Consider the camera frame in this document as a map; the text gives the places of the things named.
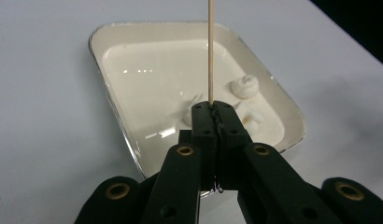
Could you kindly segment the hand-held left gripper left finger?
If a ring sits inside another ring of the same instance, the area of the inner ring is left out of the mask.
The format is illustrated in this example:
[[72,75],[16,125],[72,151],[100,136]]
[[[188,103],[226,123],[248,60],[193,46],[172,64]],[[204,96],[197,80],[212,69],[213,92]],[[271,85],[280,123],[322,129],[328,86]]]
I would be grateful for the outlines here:
[[191,108],[191,129],[180,130],[179,143],[192,144],[201,151],[201,190],[215,188],[217,135],[208,102]]

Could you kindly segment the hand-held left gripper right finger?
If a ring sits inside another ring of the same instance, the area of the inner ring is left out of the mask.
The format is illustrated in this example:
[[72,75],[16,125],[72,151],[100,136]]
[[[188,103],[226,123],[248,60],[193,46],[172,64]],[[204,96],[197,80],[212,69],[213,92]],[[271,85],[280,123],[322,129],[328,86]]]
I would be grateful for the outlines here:
[[215,103],[219,115],[220,142],[217,157],[217,180],[224,190],[238,190],[243,179],[242,152],[251,142],[234,108]]

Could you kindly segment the white marshmallow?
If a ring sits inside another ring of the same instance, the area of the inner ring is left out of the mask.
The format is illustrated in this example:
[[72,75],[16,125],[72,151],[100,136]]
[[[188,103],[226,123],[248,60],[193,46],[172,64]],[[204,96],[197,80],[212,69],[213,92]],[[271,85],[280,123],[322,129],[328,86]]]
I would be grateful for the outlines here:
[[237,103],[234,109],[248,133],[250,135],[257,134],[264,118],[245,102]]
[[240,99],[249,99],[259,92],[259,81],[253,75],[245,75],[231,82],[231,91]]

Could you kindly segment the cream square tray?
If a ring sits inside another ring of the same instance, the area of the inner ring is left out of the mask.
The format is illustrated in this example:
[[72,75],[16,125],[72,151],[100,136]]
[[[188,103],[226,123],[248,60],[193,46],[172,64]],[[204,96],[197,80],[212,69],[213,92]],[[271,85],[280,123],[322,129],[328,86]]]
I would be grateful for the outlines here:
[[[302,112],[260,60],[231,29],[214,28],[214,97],[247,103],[264,122],[255,135],[283,153],[305,138]],[[97,28],[89,49],[137,169],[149,178],[162,167],[187,113],[207,98],[207,25],[200,21],[116,22]],[[231,82],[245,75],[259,92],[240,99]]]

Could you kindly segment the wooden skewer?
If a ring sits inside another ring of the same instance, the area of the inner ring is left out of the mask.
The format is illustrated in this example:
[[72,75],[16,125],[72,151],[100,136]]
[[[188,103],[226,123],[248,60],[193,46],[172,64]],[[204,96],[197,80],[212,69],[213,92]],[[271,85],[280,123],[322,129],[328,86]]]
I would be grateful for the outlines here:
[[208,102],[214,102],[214,64],[213,64],[213,33],[214,33],[214,0],[208,0],[208,20],[207,20],[207,48],[208,48]]

